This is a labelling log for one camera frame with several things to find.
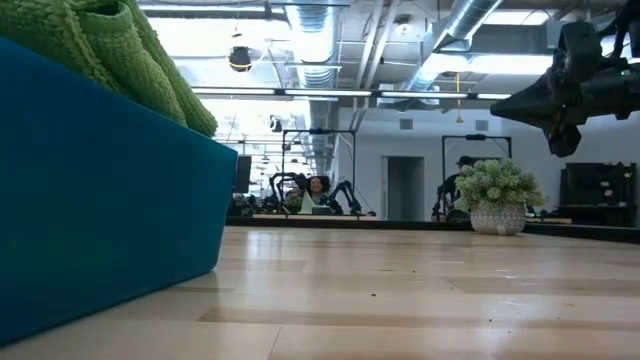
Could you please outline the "black background rig frame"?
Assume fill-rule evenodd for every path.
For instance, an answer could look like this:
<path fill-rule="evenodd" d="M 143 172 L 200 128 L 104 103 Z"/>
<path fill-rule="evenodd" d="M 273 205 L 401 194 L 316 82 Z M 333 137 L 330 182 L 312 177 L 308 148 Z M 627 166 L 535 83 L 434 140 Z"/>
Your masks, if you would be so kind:
<path fill-rule="evenodd" d="M 329 130 L 329 129 L 322 129 L 322 128 L 316 128 L 316 129 L 306 129 L 306 130 L 298 130 L 298 129 L 284 129 L 282 131 L 282 141 L 281 141 L 281 150 L 282 150 L 282 160 L 281 160 L 281 167 L 282 167 L 282 172 L 285 172 L 285 153 L 288 151 L 289 149 L 289 145 L 291 143 L 298 143 L 297 140 L 292 140 L 292 141 L 287 141 L 286 140 L 286 136 L 288 133 L 296 133 L 297 136 L 299 136 L 300 134 L 308 134 L 309 136 L 313 135 L 313 136 L 328 136 L 328 135 L 336 135 L 336 136 L 340 136 L 342 134 L 350 134 L 352 136 L 352 143 L 351 143 L 351 162 L 352 162 L 352 180 L 350 181 L 352 183 L 353 189 L 355 190 L 355 180 L 356 180 L 356 164 L 355 164 L 355 160 L 356 160 L 356 132 L 353 130 Z M 316 206 L 314 208 L 313 214 L 312 215 L 336 215 L 333 214 L 331 209 L 328 206 Z"/>
<path fill-rule="evenodd" d="M 503 158 L 512 158 L 512 138 L 505 136 L 487 136 L 484 134 L 468 134 L 468 135 L 443 135 L 441 137 L 441 170 L 442 170 L 442 184 L 437 188 L 438 202 L 433 207 L 433 215 L 438 215 L 442 219 L 445 217 L 450 218 L 450 213 L 454 210 L 453 201 L 456 199 L 456 194 L 451 190 L 449 186 L 450 175 L 447 174 L 446 166 L 447 154 L 450 146 L 447 145 L 447 141 L 453 139 L 455 141 L 464 140 L 469 141 L 492 141 L 496 146 L 501 149 L 502 154 L 494 157 L 479 157 L 469 156 L 464 154 L 464 158 L 469 158 L 471 163 L 475 163 L 480 160 L 501 160 Z"/>

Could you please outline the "black background monitor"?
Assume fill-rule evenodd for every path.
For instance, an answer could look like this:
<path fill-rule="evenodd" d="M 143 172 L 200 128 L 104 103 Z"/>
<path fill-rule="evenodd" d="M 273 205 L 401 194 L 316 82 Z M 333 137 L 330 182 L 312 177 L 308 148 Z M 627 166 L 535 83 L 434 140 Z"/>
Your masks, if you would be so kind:
<path fill-rule="evenodd" d="M 249 192 L 251 169 L 252 157 L 247 155 L 239 155 L 236 165 L 236 176 L 234 185 L 235 193 L 246 194 Z"/>

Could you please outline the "black aluminium table frame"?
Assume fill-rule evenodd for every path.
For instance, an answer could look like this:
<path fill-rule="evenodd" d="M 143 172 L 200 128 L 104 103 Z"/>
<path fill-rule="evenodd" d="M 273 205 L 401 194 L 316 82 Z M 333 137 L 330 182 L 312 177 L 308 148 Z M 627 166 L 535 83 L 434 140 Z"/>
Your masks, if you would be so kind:
<path fill-rule="evenodd" d="M 472 231 L 470 223 L 379 221 L 348 216 L 228 217 L 227 226 L 357 230 Z M 640 228 L 527 223 L 523 233 L 640 245 Z"/>

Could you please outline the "teal plastic tray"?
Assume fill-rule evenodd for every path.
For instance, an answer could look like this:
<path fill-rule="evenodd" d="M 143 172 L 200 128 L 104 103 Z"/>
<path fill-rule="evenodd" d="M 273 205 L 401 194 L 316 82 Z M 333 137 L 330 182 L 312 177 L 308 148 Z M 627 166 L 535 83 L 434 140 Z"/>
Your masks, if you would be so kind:
<path fill-rule="evenodd" d="M 236 163 L 0 38 L 0 348 L 211 271 Z"/>

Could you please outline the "background flower bouquet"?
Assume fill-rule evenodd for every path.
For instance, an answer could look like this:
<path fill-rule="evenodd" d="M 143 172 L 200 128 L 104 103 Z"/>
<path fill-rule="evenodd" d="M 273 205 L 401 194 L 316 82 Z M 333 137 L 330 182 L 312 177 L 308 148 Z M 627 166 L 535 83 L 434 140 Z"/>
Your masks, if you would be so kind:
<path fill-rule="evenodd" d="M 297 214 L 302 207 L 304 196 L 299 192 L 288 192 L 285 195 L 283 206 L 291 214 Z"/>

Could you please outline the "overhead frame bar with lights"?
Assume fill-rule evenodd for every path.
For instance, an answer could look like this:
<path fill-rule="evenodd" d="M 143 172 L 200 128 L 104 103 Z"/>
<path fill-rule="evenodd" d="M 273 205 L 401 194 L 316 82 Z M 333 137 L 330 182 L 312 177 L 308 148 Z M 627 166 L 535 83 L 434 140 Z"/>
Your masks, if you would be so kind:
<path fill-rule="evenodd" d="M 212 98 L 383 98 L 383 99 L 456 99 L 456 100 L 503 100 L 510 94 L 465 93 L 465 92 L 411 92 L 384 90 L 345 90 L 307 88 L 242 88 L 242 87 L 192 87 L 198 96 Z"/>

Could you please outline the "black shelving unit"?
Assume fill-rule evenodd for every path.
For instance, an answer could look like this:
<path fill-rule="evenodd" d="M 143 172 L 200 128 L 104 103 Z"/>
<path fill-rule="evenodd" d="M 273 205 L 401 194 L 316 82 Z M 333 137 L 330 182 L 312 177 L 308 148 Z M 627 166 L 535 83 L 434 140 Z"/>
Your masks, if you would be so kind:
<path fill-rule="evenodd" d="M 636 163 L 567 163 L 557 212 L 575 224 L 634 227 L 636 173 Z"/>

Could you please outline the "green microfiber towel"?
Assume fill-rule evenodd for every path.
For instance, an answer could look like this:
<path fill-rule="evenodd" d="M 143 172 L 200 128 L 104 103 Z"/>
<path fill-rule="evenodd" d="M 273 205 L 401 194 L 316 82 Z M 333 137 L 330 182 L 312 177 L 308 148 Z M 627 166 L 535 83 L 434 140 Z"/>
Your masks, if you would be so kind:
<path fill-rule="evenodd" d="M 100 64 L 118 91 L 206 137 L 217 121 L 162 47 L 136 0 L 72 0 L 73 10 Z"/>
<path fill-rule="evenodd" d="M 0 37 L 124 95 L 81 29 L 79 5 L 94 0 L 0 0 Z"/>

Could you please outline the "person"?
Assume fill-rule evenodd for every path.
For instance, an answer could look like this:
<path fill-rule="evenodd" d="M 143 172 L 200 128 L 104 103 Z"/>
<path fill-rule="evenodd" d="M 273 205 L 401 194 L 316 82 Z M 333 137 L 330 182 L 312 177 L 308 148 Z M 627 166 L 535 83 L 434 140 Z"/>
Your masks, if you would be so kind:
<path fill-rule="evenodd" d="M 328 205 L 329 190 L 330 180 L 328 176 L 324 175 L 316 175 L 308 178 L 304 189 L 304 191 L 311 195 L 316 206 Z"/>
<path fill-rule="evenodd" d="M 464 166 L 472 166 L 475 160 L 470 156 L 461 156 L 457 162 L 458 172 L 447 177 L 444 182 L 437 187 L 436 203 L 432 207 L 431 219 L 435 221 L 450 221 L 455 209 L 455 201 L 460 198 L 460 191 L 457 189 L 456 179 L 461 175 Z"/>

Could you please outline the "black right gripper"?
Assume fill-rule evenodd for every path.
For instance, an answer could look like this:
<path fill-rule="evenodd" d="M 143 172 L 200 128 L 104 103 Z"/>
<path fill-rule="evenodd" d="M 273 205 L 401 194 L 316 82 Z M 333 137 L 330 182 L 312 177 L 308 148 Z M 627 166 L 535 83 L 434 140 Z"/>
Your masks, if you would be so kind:
<path fill-rule="evenodd" d="M 625 70 L 600 67 L 575 79 L 566 69 L 552 66 L 533 84 L 491 105 L 490 113 L 537 128 L 547 127 L 552 117 L 567 122 L 543 130 L 550 153 L 565 158 L 582 139 L 576 125 L 604 115 L 625 119 Z"/>

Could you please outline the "grey door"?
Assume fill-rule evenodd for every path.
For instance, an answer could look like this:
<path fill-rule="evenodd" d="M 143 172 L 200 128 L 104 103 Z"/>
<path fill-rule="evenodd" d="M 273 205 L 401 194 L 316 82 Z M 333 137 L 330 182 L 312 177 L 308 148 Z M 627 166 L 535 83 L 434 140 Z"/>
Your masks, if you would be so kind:
<path fill-rule="evenodd" d="M 422 222 L 425 219 L 424 159 L 382 158 L 382 218 L 388 221 Z"/>

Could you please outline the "artificial green plant in pot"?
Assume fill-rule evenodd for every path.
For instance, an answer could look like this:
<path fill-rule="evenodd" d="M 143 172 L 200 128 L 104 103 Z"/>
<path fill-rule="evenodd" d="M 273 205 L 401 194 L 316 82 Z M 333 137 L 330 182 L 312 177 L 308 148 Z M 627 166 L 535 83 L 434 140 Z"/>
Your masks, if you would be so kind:
<path fill-rule="evenodd" d="M 524 230 L 528 208 L 545 204 L 535 176 L 510 159 L 464 165 L 455 185 L 454 209 L 467 213 L 481 234 L 516 235 Z"/>

